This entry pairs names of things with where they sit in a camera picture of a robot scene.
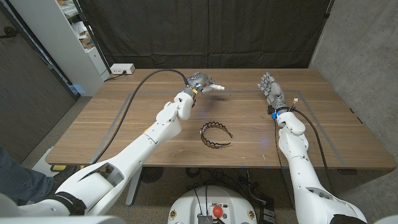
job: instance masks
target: table leg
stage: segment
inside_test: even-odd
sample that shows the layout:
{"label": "table leg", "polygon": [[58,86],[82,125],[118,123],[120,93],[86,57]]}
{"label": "table leg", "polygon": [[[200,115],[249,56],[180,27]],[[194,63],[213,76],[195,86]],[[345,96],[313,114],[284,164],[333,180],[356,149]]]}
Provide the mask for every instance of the table leg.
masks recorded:
{"label": "table leg", "polygon": [[127,197],[126,197],[126,205],[127,206],[131,206],[134,203],[136,192],[138,190],[139,178],[141,176],[141,170],[142,170],[142,167],[140,167],[137,170],[137,172],[131,177],[129,192],[127,193]]}

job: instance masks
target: red button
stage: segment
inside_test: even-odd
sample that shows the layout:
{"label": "red button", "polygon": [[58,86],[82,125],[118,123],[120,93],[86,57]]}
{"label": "red button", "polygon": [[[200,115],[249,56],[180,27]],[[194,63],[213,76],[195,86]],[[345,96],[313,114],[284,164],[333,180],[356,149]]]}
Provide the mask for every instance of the red button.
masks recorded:
{"label": "red button", "polygon": [[214,206],[213,215],[216,218],[221,218],[223,216],[223,208],[221,208],[220,206]]}

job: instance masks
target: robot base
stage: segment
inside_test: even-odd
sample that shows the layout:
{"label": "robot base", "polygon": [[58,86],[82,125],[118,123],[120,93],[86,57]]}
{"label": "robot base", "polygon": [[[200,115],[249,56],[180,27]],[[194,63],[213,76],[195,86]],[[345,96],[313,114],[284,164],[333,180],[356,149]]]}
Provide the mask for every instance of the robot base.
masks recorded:
{"label": "robot base", "polygon": [[[183,194],[172,205],[169,213],[168,224],[187,224],[187,223],[213,223],[216,219],[213,209],[220,206],[222,216],[219,223],[257,223],[257,217],[252,205],[240,194],[225,187],[209,185],[207,186],[207,206],[206,206],[206,186],[195,189]],[[199,216],[212,216],[211,221],[199,222]]]}

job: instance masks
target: black cable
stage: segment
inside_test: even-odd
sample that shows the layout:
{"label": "black cable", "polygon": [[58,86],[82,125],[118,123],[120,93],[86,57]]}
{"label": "black cable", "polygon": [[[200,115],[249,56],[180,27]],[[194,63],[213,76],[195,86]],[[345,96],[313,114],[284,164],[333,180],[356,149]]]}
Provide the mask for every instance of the black cable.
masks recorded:
{"label": "black cable", "polygon": [[119,79],[119,77],[121,77],[121,76],[125,75],[126,73],[127,73],[127,71],[123,70],[122,74],[120,74],[120,75],[117,75],[117,76],[115,76],[115,77],[108,78],[108,79],[106,79],[104,82],[107,82],[107,81],[110,81],[110,80],[116,80],[116,79]]}
{"label": "black cable", "polygon": [[209,215],[209,211],[207,210],[207,185],[206,185],[206,215]]}
{"label": "black cable", "polygon": [[193,191],[195,192],[195,195],[197,195],[197,199],[198,199],[198,203],[199,203],[199,208],[200,208],[200,213],[203,214],[203,213],[201,212],[201,206],[200,206],[200,201],[199,201],[199,197],[198,197],[197,191],[196,191],[195,189],[193,189]]}
{"label": "black cable", "polygon": [[130,100],[129,100],[129,103],[128,103],[127,106],[126,106],[126,109],[124,110],[123,116],[122,116],[122,118],[120,119],[120,122],[119,122],[117,128],[115,129],[115,131],[114,131],[114,133],[113,133],[111,139],[109,140],[109,142],[107,143],[107,145],[104,147],[104,149],[101,151],[101,153],[95,158],[95,160],[93,161],[92,164],[98,162],[98,160],[101,158],[101,156],[105,153],[105,151],[106,151],[106,150],[108,149],[108,147],[111,145],[111,143],[112,143],[114,137],[116,136],[116,134],[118,133],[118,131],[119,131],[119,129],[120,129],[120,126],[122,126],[122,123],[123,123],[123,121],[124,121],[124,118],[126,117],[127,112],[129,111],[129,108],[130,108],[130,105],[131,105],[132,100],[134,99],[135,95],[137,94],[137,91],[140,89],[140,87],[142,86],[142,84],[144,84],[144,82],[145,82],[149,77],[153,76],[154,74],[156,74],[156,73],[158,73],[158,72],[175,72],[175,73],[177,73],[177,74],[179,74],[179,75],[182,76],[182,78],[184,79],[185,86],[188,85],[188,80],[187,80],[187,78],[185,78],[185,76],[184,76],[181,72],[179,72],[179,71],[177,71],[177,70],[174,70],[174,69],[170,69],[170,68],[159,69],[159,70],[156,70],[156,71],[150,73],[149,75],[147,75],[147,76],[140,82],[140,84],[138,84],[136,90],[134,90],[134,93],[132,94],[132,96],[131,96],[131,98],[130,98]]}
{"label": "black cable", "polygon": [[285,178],[285,174],[284,174],[284,171],[282,170],[282,162],[280,161],[279,150],[278,150],[278,142],[277,142],[277,137],[276,137],[276,121],[275,120],[274,120],[274,125],[275,125],[275,146],[276,146],[276,153],[278,155],[279,164],[280,164],[280,174],[282,175],[282,179],[284,181],[286,192],[289,195],[290,206],[295,210],[296,207],[295,207],[295,205],[293,203],[293,196],[292,196],[292,194],[289,191],[289,188],[287,186],[287,181],[286,181],[286,178]]}
{"label": "black cable", "polygon": [[[200,168],[200,169],[201,169],[201,170],[203,169],[203,170],[209,172],[210,175],[212,175],[212,171],[211,171],[211,170],[209,170],[209,169],[207,169],[207,168]],[[238,193],[241,194],[241,195],[243,195],[243,194],[242,194],[242,192],[243,192],[243,193],[245,194],[245,196],[246,196],[246,199],[249,200],[250,204],[253,204],[253,202],[258,203],[257,201],[253,201],[252,198],[250,197],[250,195],[249,195],[249,194],[245,191],[245,189],[242,187],[242,185],[239,184],[239,183],[237,183],[237,181],[234,180],[232,177],[230,177],[230,176],[224,174],[229,180],[232,180],[232,182],[234,182],[236,185],[228,184],[228,183],[226,183],[225,181],[222,181],[222,180],[212,180],[212,181],[209,181],[209,180],[208,180],[208,181],[203,181],[203,179],[202,179],[202,177],[201,177],[201,174],[202,174],[202,172],[200,172],[199,178],[200,178],[200,181],[202,182],[202,185],[213,185],[214,182],[220,182],[220,183],[224,184],[225,187],[227,187],[227,188],[229,188],[229,189],[233,189],[233,190],[235,190],[235,192],[238,192]]]}
{"label": "black cable", "polygon": [[295,108],[292,108],[291,111],[297,112],[297,113],[299,113],[301,116],[303,116],[303,118],[305,118],[305,119],[308,121],[308,123],[310,123],[310,125],[311,125],[313,131],[315,132],[315,136],[317,137],[317,141],[318,141],[318,145],[319,145],[319,150],[321,151],[323,166],[325,167],[326,176],[328,177],[329,185],[330,185],[330,188],[331,188],[331,193],[334,195],[334,194],[335,194],[335,191],[333,190],[333,187],[331,186],[331,180],[330,180],[330,176],[329,176],[329,169],[328,169],[328,165],[326,164],[325,155],[324,155],[324,153],[323,153],[322,144],[321,144],[321,140],[320,140],[320,138],[319,138],[317,129],[314,127],[314,125],[313,125],[312,122],[309,120],[309,118],[308,118],[307,116],[305,116],[302,112],[296,110]]}

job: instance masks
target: yellow label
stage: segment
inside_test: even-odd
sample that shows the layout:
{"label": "yellow label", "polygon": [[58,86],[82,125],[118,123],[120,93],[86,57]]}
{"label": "yellow label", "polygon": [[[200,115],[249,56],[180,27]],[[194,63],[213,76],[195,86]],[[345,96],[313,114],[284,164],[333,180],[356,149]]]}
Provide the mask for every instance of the yellow label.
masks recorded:
{"label": "yellow label", "polygon": [[[150,127],[149,127],[149,128],[150,128]],[[145,131],[143,132],[143,134],[144,134],[146,131],[148,131],[149,128],[145,129]]]}

